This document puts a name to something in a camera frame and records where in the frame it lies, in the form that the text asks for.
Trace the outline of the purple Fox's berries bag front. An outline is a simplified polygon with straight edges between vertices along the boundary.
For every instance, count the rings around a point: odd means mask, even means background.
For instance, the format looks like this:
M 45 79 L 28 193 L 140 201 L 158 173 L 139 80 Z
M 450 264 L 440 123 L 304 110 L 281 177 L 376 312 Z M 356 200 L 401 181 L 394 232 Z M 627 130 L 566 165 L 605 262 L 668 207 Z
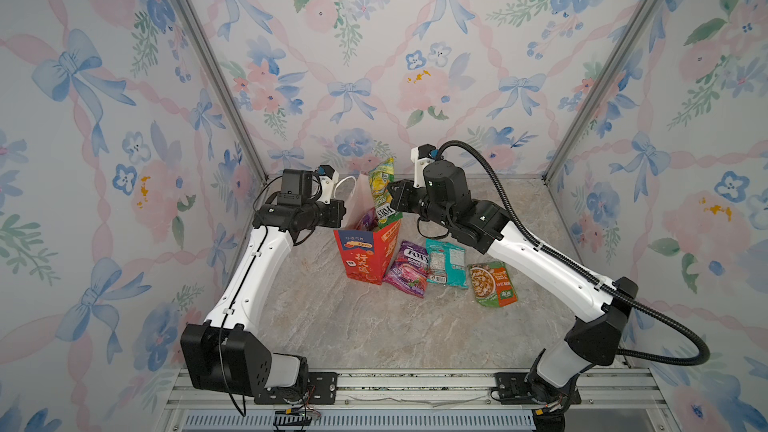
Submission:
M 372 232 L 378 227 L 378 215 L 375 207 L 366 211 L 357 221 L 354 229 L 358 231 Z

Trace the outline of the teal mint candy bag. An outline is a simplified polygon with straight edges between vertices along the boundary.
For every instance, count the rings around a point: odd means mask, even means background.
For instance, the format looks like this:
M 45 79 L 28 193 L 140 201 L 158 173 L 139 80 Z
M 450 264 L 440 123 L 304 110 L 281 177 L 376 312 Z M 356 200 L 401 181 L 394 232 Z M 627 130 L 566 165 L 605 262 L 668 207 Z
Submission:
M 434 239 L 426 240 L 429 283 L 467 289 L 466 251 L 463 247 Z

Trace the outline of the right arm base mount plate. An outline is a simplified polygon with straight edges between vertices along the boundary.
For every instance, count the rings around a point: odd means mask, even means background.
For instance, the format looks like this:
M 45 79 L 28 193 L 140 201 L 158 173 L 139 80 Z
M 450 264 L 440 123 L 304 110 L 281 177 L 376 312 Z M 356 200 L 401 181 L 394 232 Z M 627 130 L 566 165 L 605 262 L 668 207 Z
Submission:
M 582 403 L 581 395 L 574 382 L 563 388 L 553 388 L 539 379 L 530 382 L 527 372 L 497 372 L 493 378 L 495 385 L 490 389 L 490 396 L 503 405 L 555 408 L 566 404 Z

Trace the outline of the green Fox's spring tea bag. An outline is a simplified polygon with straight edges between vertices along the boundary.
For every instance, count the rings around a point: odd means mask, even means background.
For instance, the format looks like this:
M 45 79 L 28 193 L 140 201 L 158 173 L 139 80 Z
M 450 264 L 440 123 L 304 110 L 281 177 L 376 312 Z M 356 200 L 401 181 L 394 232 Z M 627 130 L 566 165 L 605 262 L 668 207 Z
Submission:
M 395 159 L 389 157 L 368 174 L 378 228 L 388 226 L 396 216 L 396 211 L 391 206 L 392 196 L 388 189 L 389 184 L 395 178 L 394 162 Z

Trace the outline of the purple fox's berries bag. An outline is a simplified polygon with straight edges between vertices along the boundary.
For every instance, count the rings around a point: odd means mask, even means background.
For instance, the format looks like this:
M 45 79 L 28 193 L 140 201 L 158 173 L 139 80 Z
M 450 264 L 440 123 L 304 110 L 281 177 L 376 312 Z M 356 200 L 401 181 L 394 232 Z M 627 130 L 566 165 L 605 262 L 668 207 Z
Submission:
M 358 231 L 372 232 L 378 227 L 378 215 L 375 207 L 366 211 L 357 221 L 354 229 Z
M 424 298 L 428 283 L 428 260 L 425 247 L 403 240 L 383 282 L 408 295 Z

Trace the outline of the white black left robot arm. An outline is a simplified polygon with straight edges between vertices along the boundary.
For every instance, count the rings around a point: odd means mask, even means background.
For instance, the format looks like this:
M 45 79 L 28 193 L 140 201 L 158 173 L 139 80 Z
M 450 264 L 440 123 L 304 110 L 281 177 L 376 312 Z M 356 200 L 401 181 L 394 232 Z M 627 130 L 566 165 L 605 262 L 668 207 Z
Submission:
M 286 169 L 280 188 L 261 202 L 249 241 L 222 297 L 200 324 L 185 327 L 180 345 L 194 388 L 233 398 L 304 401 L 310 373 L 306 358 L 270 351 L 257 337 L 267 297 L 301 234 L 337 229 L 346 212 L 334 196 L 339 174 Z

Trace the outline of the green orange soup packet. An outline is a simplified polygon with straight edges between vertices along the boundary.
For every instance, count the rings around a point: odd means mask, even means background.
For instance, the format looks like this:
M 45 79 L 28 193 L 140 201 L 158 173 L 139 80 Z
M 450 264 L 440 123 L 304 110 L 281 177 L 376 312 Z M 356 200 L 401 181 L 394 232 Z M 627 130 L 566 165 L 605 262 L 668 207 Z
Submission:
M 500 261 L 468 267 L 475 300 L 488 308 L 503 308 L 518 301 L 506 265 Z

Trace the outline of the red paper gift bag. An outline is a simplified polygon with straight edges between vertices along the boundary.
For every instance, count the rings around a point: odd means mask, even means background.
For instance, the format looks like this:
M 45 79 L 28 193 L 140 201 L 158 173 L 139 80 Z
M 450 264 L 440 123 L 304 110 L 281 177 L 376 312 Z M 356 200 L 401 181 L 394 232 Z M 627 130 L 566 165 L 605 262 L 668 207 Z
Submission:
M 341 228 L 334 231 L 336 244 L 348 278 L 374 285 L 381 285 L 396 252 L 401 219 L 394 220 L 384 228 L 365 232 L 354 227 L 360 217 L 374 207 L 365 174 L 353 177 L 354 186 L 345 198 L 346 212 Z

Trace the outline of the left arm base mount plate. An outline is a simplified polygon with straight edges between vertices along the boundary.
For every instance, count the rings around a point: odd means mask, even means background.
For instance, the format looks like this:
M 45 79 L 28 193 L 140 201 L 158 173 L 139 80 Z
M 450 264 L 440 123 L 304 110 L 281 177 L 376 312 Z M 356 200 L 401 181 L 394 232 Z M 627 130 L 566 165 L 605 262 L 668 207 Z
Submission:
M 338 378 L 336 372 L 308 372 L 300 375 L 291 387 L 262 390 L 253 401 L 256 405 L 333 405 L 338 391 Z

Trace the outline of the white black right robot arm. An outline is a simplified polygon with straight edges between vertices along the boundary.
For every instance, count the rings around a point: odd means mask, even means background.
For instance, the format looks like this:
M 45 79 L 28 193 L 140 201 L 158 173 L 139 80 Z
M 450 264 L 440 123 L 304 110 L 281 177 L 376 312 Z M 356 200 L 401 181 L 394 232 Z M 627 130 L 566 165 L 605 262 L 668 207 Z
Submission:
M 537 356 L 524 380 L 531 402 L 556 402 L 582 373 L 614 362 L 630 308 L 603 291 L 609 278 L 586 278 L 546 243 L 526 237 L 501 205 L 473 198 L 464 171 L 449 161 L 427 162 L 416 179 L 392 182 L 387 190 L 395 210 L 445 227 L 459 243 L 524 273 L 574 313 L 573 327 Z

